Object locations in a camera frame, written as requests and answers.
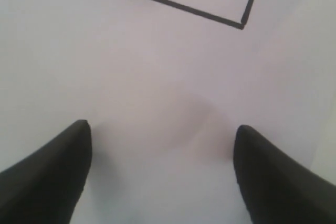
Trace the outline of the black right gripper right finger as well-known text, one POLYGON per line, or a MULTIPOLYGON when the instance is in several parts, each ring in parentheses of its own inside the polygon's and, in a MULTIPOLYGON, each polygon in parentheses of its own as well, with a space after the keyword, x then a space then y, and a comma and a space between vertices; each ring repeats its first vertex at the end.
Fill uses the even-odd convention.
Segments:
POLYGON ((335 223, 335 185, 249 125, 237 130, 233 163, 252 223, 335 223))

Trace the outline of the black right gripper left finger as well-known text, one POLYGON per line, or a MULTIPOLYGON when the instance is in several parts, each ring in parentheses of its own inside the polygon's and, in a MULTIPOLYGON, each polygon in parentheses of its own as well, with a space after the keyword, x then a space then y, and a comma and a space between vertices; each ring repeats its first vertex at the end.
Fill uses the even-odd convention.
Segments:
POLYGON ((77 120, 1 172, 1 223, 70 223, 91 162, 91 128, 77 120))

